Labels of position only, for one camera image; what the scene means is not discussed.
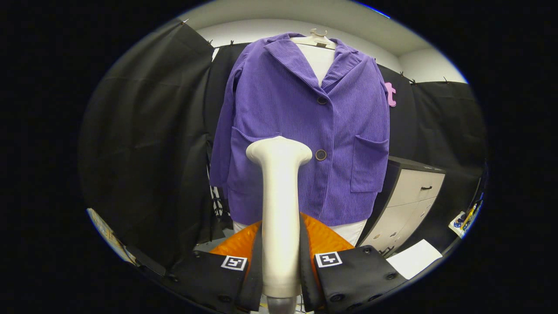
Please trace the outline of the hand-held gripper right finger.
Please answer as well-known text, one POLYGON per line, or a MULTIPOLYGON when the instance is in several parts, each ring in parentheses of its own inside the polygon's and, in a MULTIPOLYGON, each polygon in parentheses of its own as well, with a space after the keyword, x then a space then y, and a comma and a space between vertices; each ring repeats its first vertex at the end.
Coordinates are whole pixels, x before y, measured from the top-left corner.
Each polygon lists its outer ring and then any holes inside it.
POLYGON ((299 278, 307 311, 355 314, 407 283, 371 245, 356 248, 304 213, 299 222, 299 278))

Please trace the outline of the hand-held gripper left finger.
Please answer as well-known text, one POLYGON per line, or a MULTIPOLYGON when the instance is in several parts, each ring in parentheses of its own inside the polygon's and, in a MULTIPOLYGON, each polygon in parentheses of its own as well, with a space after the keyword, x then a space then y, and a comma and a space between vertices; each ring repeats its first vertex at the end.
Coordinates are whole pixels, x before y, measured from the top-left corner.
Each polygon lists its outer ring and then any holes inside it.
POLYGON ((159 283, 214 314, 257 311, 263 293, 262 223, 245 227, 209 252, 194 250, 159 283))

